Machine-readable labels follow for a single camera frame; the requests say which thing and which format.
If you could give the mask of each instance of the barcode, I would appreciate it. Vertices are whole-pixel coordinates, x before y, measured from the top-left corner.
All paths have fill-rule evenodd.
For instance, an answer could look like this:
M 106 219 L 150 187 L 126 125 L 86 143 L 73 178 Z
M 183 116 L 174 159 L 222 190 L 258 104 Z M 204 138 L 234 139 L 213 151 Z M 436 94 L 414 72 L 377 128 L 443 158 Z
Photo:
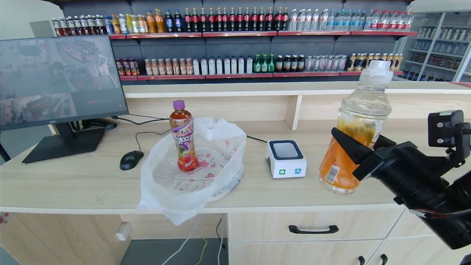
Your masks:
M 339 173 L 339 170 L 340 168 L 338 166 L 332 165 L 329 173 L 327 174 L 327 176 L 325 176 L 325 180 L 330 183 L 333 183 L 335 181 L 335 178 L 337 177 L 337 174 Z

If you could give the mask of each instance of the monitor stand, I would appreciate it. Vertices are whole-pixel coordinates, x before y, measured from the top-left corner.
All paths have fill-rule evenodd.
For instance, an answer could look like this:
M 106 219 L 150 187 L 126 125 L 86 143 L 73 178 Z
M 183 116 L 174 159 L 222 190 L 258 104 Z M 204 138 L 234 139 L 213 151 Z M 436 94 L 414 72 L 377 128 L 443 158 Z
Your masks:
M 60 134 L 44 137 L 23 163 L 93 152 L 105 133 L 104 128 L 74 132 L 69 123 L 55 126 Z

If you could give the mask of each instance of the floor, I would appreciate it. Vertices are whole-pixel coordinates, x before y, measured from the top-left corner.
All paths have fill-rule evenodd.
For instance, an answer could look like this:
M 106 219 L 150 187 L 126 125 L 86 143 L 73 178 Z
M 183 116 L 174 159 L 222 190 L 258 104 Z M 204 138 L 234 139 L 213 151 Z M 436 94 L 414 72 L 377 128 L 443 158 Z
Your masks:
M 4 131 L 0 134 L 0 142 L 7 153 L 14 157 L 32 145 L 38 143 L 44 136 L 50 135 L 47 126 L 24 128 L 12 131 Z M 185 240 L 134 240 L 124 255 L 121 265 L 160 265 L 175 251 Z M 208 245 L 199 264 L 201 265 L 227 265 L 227 249 L 221 249 L 220 262 L 217 260 L 219 250 L 218 239 L 207 239 Z M 176 254 L 166 265 L 195 265 L 200 260 L 201 251 L 205 242 L 202 239 L 191 239 L 183 249 Z M 0 248 L 1 265 L 20 265 L 4 249 Z

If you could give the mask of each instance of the computer monitor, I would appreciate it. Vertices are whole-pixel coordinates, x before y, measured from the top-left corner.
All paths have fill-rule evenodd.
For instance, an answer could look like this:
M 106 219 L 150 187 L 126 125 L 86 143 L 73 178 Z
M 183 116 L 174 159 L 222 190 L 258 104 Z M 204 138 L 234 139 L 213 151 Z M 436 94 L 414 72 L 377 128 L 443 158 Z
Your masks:
M 69 122 L 128 114 L 108 36 L 0 41 L 0 130 L 54 124 L 23 163 L 92 152 L 104 128 Z

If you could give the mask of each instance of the green bottle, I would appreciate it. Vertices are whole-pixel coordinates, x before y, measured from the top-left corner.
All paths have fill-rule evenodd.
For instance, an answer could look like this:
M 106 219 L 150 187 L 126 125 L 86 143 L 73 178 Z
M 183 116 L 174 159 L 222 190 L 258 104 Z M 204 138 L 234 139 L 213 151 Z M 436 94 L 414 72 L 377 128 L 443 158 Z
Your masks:
M 273 54 L 270 54 L 270 59 L 268 63 L 268 72 L 273 73 L 275 70 L 275 63 L 273 62 Z
M 267 64 L 267 55 L 262 54 L 262 73 L 266 73 L 268 71 L 268 64 Z
M 260 73 L 260 54 L 255 54 L 255 60 L 253 61 L 253 72 Z

